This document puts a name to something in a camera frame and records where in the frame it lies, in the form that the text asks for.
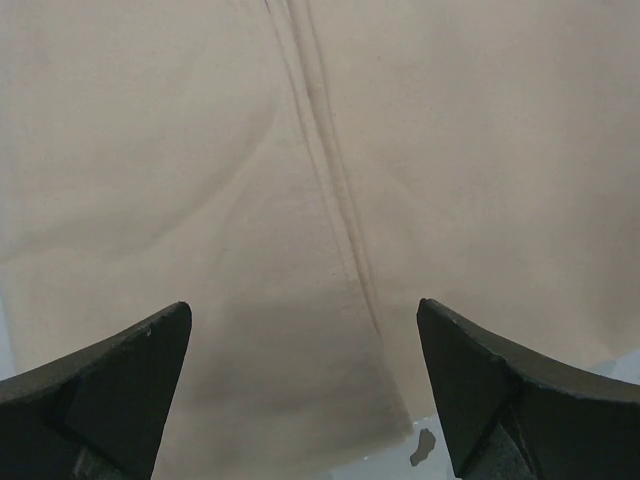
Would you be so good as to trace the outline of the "beige cloth wrap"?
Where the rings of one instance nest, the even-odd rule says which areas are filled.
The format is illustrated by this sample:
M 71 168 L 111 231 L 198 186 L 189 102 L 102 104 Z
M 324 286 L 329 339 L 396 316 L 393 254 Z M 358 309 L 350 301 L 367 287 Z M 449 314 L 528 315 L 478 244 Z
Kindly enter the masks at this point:
M 190 305 L 158 479 L 403 440 L 423 298 L 636 351 L 639 5 L 5 1 L 1 298 L 18 371 Z

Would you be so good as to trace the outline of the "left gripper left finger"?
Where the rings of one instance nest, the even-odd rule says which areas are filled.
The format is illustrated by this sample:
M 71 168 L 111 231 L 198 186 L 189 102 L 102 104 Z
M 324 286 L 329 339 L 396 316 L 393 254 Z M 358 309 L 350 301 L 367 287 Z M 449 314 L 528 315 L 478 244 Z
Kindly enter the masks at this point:
M 150 478 L 191 327 L 177 302 L 2 381 L 2 478 Z

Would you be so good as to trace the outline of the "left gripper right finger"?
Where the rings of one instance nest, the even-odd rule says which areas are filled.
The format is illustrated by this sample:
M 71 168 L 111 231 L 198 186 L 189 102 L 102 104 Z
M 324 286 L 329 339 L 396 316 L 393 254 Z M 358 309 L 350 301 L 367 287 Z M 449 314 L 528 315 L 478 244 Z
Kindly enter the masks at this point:
M 459 479 L 636 479 L 639 388 L 421 300 L 417 326 Z

